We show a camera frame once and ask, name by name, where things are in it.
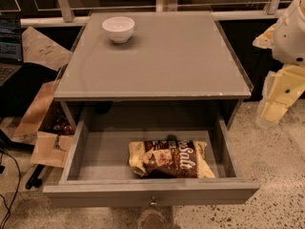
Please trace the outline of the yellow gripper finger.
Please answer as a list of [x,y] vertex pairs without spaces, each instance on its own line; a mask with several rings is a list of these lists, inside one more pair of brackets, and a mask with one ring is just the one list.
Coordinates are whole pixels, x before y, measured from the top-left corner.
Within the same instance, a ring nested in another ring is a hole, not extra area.
[[267,30],[261,33],[254,41],[253,45],[260,49],[270,49],[273,46],[273,36],[275,25],[271,25]]
[[271,128],[305,92],[305,68],[284,65],[277,73],[268,72],[262,90],[255,123]]

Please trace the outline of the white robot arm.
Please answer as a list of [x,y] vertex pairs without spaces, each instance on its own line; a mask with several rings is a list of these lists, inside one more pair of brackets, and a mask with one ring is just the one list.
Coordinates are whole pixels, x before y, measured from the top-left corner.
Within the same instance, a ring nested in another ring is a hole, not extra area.
[[293,0],[253,45],[271,49],[283,64],[276,73],[268,72],[257,109],[256,124],[271,128],[305,92],[305,0]]

